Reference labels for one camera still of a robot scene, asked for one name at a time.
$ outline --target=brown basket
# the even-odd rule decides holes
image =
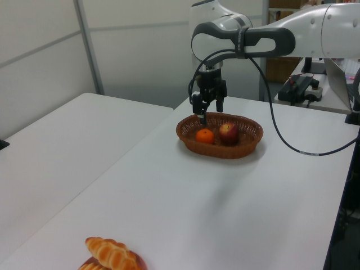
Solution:
[[[176,134],[192,152],[221,159],[238,159],[252,153],[264,133],[261,125],[243,116],[208,112],[206,122],[206,126],[202,125],[196,114],[191,115],[177,125]],[[226,122],[233,122],[238,126],[239,141],[236,145],[225,145],[219,139],[219,127]],[[203,128],[214,133],[214,144],[195,141],[196,133]]]

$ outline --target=white wall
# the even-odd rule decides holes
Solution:
[[[108,96],[176,108],[187,98],[193,75],[188,15],[196,0],[80,0],[97,77]],[[220,0],[263,18],[263,0]],[[230,96],[259,98],[259,75],[249,60],[224,62]]]
[[[0,138],[95,92],[73,0],[0,1]]]

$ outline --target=bread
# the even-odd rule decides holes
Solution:
[[[91,255],[104,267],[111,270],[141,270],[136,256],[123,243],[100,237],[89,237],[85,243]]]
[[[81,266],[79,270],[109,270],[109,269],[99,264],[89,263]]]

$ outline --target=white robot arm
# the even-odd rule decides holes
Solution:
[[[215,20],[196,23],[197,14]],[[241,50],[239,33],[243,31],[244,52],[249,57],[360,57],[360,4],[322,4],[296,12],[272,24],[252,28],[250,20],[242,14],[223,8],[217,0],[195,4],[190,13],[191,48],[203,60],[222,49]]]
[[[206,122],[210,102],[216,99],[218,111],[222,111],[221,104],[227,95],[220,71],[225,59],[360,58],[360,4],[322,4],[272,24],[252,28],[245,15],[222,7],[218,0],[205,0],[191,7],[190,32],[193,55],[199,62],[204,62],[196,79],[200,94],[190,101],[193,112]],[[220,50],[227,51],[214,54]],[[360,104],[360,73],[358,77],[354,81],[354,90]]]

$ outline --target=red apple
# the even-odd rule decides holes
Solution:
[[[228,122],[219,128],[219,138],[227,145],[234,145],[239,141],[239,129],[236,124]]]

